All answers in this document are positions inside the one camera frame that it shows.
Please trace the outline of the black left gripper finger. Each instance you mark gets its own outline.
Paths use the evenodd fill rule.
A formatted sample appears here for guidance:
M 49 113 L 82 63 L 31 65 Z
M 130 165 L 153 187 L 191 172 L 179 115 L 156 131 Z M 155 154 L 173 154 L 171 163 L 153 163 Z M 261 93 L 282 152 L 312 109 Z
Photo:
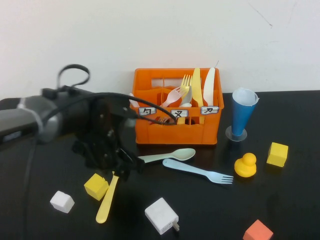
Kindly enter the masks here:
M 138 173 L 142 173 L 145 166 L 145 161 L 138 156 L 132 156 L 131 160 L 131 169 L 137 171 Z
M 133 160 L 130 155 L 119 148 L 116 150 L 116 166 L 114 168 L 114 174 L 121 180 L 127 181 L 132 169 Z

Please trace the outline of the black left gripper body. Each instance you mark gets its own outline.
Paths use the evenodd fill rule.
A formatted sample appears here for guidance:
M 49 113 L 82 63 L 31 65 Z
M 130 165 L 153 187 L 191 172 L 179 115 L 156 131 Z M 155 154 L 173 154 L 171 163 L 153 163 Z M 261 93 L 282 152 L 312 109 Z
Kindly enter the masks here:
M 110 105 L 105 98 L 92 103 L 87 127 L 75 136 L 71 149 L 84 158 L 86 167 L 104 171 L 117 168 L 118 140 L 112 127 Z

